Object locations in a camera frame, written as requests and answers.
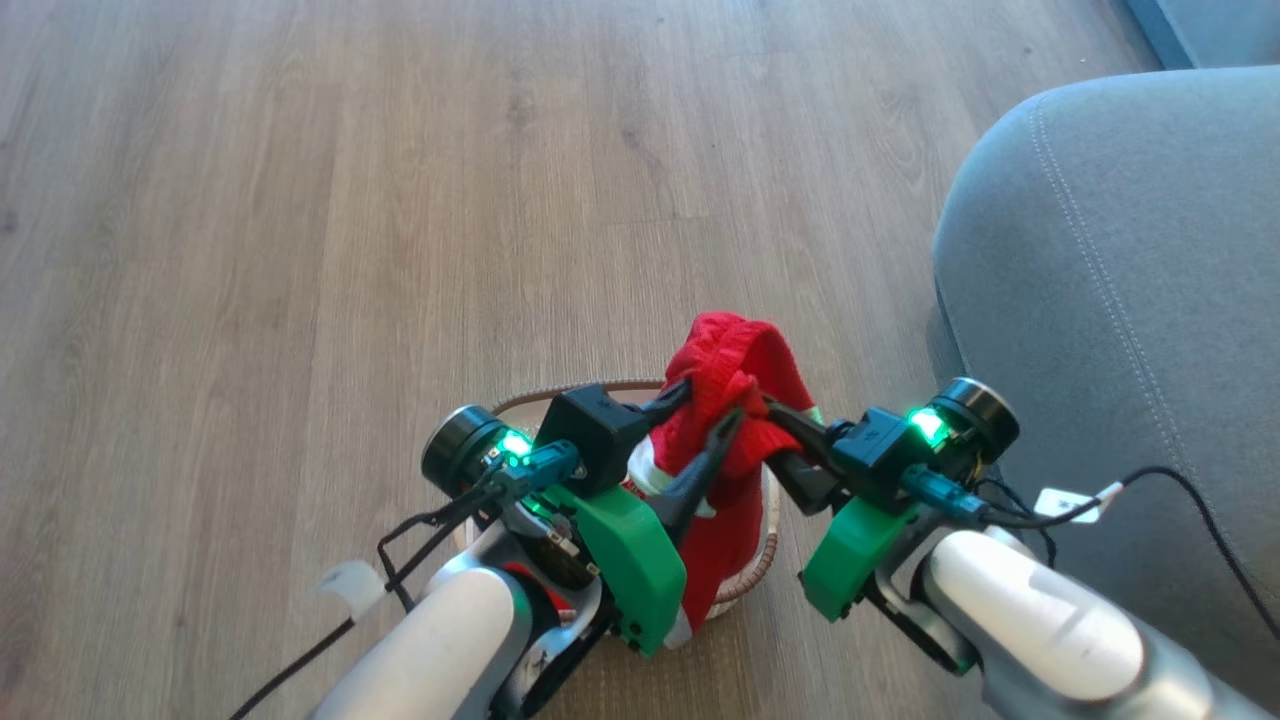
green plastic part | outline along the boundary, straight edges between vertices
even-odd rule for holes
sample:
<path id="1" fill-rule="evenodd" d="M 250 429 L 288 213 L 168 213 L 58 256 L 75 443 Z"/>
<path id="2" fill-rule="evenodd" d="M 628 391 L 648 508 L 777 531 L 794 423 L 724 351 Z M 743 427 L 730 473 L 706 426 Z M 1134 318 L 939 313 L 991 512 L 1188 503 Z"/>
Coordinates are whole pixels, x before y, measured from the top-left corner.
<path id="1" fill-rule="evenodd" d="M 918 514 L 919 506 L 891 515 L 859 498 L 850 500 L 831 520 L 800 575 L 809 605 L 832 623 L 847 615 L 861 601 L 863 585 L 902 528 Z"/>
<path id="2" fill-rule="evenodd" d="M 658 516 L 622 487 L 584 498 L 563 486 L 547 500 L 571 509 L 582 543 L 613 593 L 622 639 L 645 657 L 662 647 L 685 596 L 685 564 Z"/>

white tag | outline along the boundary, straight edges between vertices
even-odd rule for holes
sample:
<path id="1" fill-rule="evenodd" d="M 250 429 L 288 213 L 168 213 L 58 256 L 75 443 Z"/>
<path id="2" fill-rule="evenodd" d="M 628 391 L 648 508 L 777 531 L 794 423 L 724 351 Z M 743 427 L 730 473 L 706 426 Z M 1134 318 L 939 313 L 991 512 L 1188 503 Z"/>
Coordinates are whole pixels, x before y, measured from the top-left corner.
<path id="1" fill-rule="evenodd" d="M 369 612 L 369 609 L 378 605 L 378 601 L 387 597 L 383 579 L 369 562 L 352 560 L 335 565 L 325 573 L 317 592 L 333 593 L 347 601 L 351 606 L 351 619 L 360 620 L 360 616 Z"/>
<path id="2" fill-rule="evenodd" d="M 1065 489 L 1044 488 L 1036 500 L 1036 512 L 1047 518 L 1056 518 L 1064 512 L 1070 512 L 1076 507 L 1093 500 L 1092 495 L 1076 495 Z M 1102 509 L 1094 507 L 1079 518 L 1073 518 L 1073 523 L 1097 523 L 1102 516 Z"/>

red garment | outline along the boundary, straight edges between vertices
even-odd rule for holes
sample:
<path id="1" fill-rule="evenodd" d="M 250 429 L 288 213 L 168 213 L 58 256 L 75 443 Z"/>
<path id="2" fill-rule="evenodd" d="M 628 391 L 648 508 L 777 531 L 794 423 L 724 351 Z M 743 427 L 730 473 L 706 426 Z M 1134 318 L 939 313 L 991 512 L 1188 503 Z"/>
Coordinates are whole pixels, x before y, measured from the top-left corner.
<path id="1" fill-rule="evenodd" d="M 667 365 L 667 387 L 692 378 L 692 401 L 681 407 L 649 438 L 654 464 L 671 477 L 680 474 L 705 445 L 707 433 L 733 407 L 746 419 L 707 496 L 714 518 L 695 518 L 680 547 L 689 580 L 682 609 L 690 630 L 698 632 L 710 611 L 721 583 L 740 573 L 760 543 L 764 460 L 800 445 L 765 419 L 764 396 L 792 407 L 813 407 L 796 370 L 791 348 L 769 323 L 732 313 L 704 313 Z"/>

cable connector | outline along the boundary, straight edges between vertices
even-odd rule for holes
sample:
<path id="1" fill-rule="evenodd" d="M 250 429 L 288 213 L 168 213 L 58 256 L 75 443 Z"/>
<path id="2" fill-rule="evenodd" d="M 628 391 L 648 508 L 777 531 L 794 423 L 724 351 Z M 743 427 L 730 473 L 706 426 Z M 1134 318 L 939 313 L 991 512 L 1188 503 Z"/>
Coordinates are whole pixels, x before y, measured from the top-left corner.
<path id="1" fill-rule="evenodd" d="M 989 503 L 925 465 L 911 465 L 902 473 L 900 482 L 911 497 L 940 510 L 947 518 L 972 527 L 983 524 L 982 516 Z"/>

christmas stocking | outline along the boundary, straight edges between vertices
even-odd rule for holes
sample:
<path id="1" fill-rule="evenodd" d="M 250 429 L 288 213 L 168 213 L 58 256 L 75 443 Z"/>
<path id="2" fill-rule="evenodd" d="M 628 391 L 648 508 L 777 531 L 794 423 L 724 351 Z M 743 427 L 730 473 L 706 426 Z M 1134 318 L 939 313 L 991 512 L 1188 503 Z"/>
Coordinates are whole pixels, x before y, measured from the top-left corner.
<path id="1" fill-rule="evenodd" d="M 682 644 L 698 632 L 721 583 L 755 556 L 764 512 L 764 460 L 783 450 L 800 450 L 791 436 L 765 419 L 764 396 L 815 413 L 791 350 L 769 323 L 732 313 L 699 315 L 667 366 L 667 387 L 686 377 L 692 380 L 692 400 L 631 454 L 627 470 L 637 495 L 657 495 L 671 484 L 728 411 L 742 407 L 746 420 L 680 547 L 689 580 L 667 647 Z"/>

